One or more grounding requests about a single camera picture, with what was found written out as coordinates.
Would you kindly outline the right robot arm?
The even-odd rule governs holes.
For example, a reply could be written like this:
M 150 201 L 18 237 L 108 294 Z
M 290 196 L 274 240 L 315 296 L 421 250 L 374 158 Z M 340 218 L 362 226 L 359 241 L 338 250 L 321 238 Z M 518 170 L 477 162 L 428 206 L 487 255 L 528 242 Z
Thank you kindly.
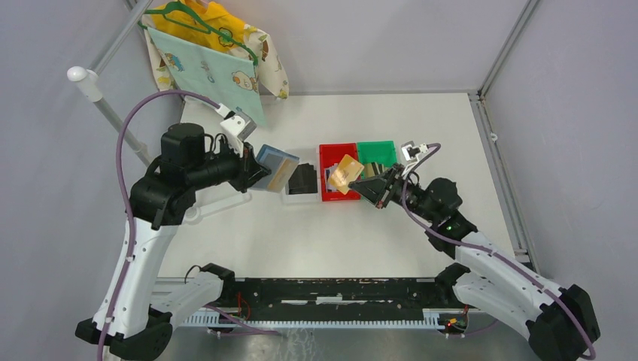
M 429 242 L 453 259 L 437 276 L 440 305 L 461 302 L 491 315 L 525 338 L 541 360 L 595 358 L 600 326 L 589 294 L 576 284 L 562 287 L 502 252 L 459 212 L 454 181 L 438 177 L 423 188 L 396 164 L 348 186 L 378 209 L 391 202 L 402 206 Z

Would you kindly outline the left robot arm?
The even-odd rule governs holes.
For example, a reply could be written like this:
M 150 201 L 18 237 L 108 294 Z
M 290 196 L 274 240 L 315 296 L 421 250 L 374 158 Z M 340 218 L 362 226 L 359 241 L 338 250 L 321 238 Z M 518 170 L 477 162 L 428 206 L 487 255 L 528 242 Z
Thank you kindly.
M 178 123 L 161 138 L 161 153 L 124 193 L 126 233 L 105 300 L 93 317 L 76 326 L 80 340 L 124 360 L 154 360 L 174 330 L 208 303 L 230 305 L 234 274 L 208 264 L 203 273 L 161 301 L 151 299 L 164 256 L 196 192 L 228 183 L 243 193 L 269 175 L 250 144 L 233 149 L 226 139 L 217 152 L 205 148 L 202 126 Z

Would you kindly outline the blue leather card holder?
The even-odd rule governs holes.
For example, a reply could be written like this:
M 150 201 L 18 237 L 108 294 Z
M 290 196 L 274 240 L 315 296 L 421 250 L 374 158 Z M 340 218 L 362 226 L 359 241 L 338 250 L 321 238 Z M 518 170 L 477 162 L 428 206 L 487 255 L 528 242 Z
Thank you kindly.
M 294 156 L 293 154 L 284 152 L 283 150 L 279 150 L 278 148 L 275 148 L 268 144 L 264 144 L 260 148 L 256 159 L 259 163 L 268 167 L 272 171 L 272 173 L 270 174 L 271 177 L 276 172 L 279 165 L 283 162 L 284 159 L 295 159 L 300 161 L 300 158 L 298 156 Z

